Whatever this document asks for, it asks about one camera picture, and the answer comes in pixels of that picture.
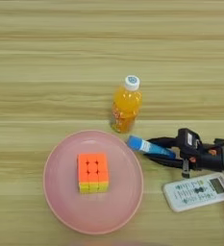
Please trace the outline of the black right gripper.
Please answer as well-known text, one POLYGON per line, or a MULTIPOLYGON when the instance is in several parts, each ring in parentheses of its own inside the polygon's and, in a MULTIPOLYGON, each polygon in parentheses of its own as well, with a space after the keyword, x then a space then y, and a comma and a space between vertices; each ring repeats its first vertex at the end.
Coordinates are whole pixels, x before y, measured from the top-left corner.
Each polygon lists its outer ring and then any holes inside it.
MULTIPOLYGON (((163 148, 172 148, 178 146, 177 137, 156 137, 150 138, 150 143, 159 145, 163 148)), ((182 169, 182 176, 189 177, 189 171, 210 170, 214 172, 224 171, 224 158, 222 146, 205 146, 200 145, 195 147, 183 147, 180 151, 180 156, 183 160, 168 159, 156 155, 145 154, 145 157, 163 166, 182 169)))

